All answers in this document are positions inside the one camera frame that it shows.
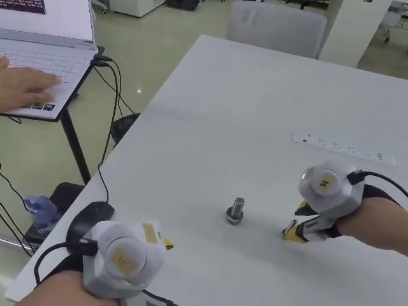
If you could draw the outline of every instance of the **forearm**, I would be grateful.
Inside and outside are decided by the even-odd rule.
[[[80,272],[64,271],[51,276],[16,306],[119,306],[117,300],[103,300],[86,292]]]
[[[364,199],[360,208],[339,219],[337,226],[345,236],[408,256],[408,212],[389,200]]]

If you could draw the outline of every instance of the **white power strip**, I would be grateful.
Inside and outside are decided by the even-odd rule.
[[[390,168],[394,168],[396,165],[393,156],[384,154],[382,152],[364,152],[351,145],[340,144],[335,140],[318,137],[306,132],[292,131],[291,137],[294,143],[300,145],[308,145],[309,147],[315,147],[318,149],[355,157],[364,161],[372,161],[380,164],[381,166],[387,166]]]

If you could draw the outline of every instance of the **floor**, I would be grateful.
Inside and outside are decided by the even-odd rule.
[[[105,46],[106,55],[116,59],[122,68],[122,96],[135,111],[145,109],[200,34],[224,37],[231,15],[230,1],[207,0],[195,12],[160,7],[141,19],[115,13],[97,14],[98,44]],[[407,51],[405,31],[393,31],[388,45],[377,35],[358,67],[408,79]],[[112,81],[109,72],[103,74]],[[96,171],[101,158],[113,99],[113,92],[92,73],[80,97],[69,108],[91,173]],[[51,194],[60,182],[82,183],[60,124],[23,120],[18,125],[0,117],[0,139],[1,171],[23,196]],[[1,180],[0,195],[0,201],[25,231],[31,223],[30,216]],[[0,224],[0,233],[10,232]],[[0,261],[1,295],[28,258],[21,251],[3,246],[0,258],[7,258]],[[0,301],[0,305],[11,305],[4,299]]]

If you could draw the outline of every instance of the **plastic bottle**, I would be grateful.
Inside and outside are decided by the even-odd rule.
[[[47,236],[61,218],[61,213],[46,196],[28,196],[25,207],[33,216],[33,224],[38,233]]]

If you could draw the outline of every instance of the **hex bolt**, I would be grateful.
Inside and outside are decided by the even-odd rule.
[[[236,198],[234,205],[227,209],[227,221],[232,225],[237,225],[244,218],[244,209],[245,200],[243,198]]]

